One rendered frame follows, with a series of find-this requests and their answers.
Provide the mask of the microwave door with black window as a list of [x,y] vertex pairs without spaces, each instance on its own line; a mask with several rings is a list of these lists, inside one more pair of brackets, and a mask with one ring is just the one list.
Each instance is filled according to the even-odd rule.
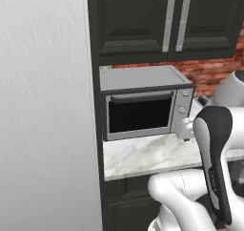
[[168,99],[131,103],[113,103],[111,96],[118,94],[106,94],[103,114],[104,139],[111,141],[169,133],[172,128],[176,90],[144,92],[146,94],[169,92],[173,92],[173,96]]

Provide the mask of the dark grey flat appliance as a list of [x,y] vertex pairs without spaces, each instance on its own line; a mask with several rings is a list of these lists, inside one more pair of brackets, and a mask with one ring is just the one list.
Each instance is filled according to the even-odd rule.
[[206,97],[204,95],[200,96],[197,101],[203,106],[216,106],[216,103],[214,102],[214,98],[211,97]]

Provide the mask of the silver microwave oven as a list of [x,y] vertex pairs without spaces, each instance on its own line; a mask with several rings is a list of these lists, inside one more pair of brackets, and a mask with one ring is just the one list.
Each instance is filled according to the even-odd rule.
[[105,95],[176,90],[172,128],[168,134],[175,132],[176,124],[189,116],[193,103],[194,84],[172,65],[103,69],[100,71],[100,86],[102,128]]

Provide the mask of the black lower cupboard door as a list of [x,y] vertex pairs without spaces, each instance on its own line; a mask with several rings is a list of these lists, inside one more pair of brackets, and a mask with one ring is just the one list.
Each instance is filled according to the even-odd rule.
[[150,175],[106,181],[103,231],[148,231],[160,203],[148,191]]

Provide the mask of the silver fridge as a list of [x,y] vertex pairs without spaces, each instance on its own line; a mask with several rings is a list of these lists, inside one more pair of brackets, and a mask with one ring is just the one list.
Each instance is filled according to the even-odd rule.
[[0,231],[102,231],[88,0],[0,0]]

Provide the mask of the black cupboard door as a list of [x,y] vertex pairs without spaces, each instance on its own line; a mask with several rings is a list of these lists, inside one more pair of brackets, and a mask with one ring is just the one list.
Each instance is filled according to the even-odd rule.
[[97,0],[99,63],[164,61],[168,0]]
[[103,231],[148,231],[160,203],[148,191],[150,175],[106,181]]
[[191,0],[183,50],[175,50],[183,0],[175,0],[169,61],[231,58],[244,20],[244,0]]

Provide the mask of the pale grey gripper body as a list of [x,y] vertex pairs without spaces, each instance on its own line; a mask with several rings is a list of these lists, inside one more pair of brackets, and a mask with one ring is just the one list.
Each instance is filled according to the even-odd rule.
[[184,141],[189,141],[193,138],[193,120],[189,117],[180,120],[176,124],[175,134],[178,139],[182,139]]

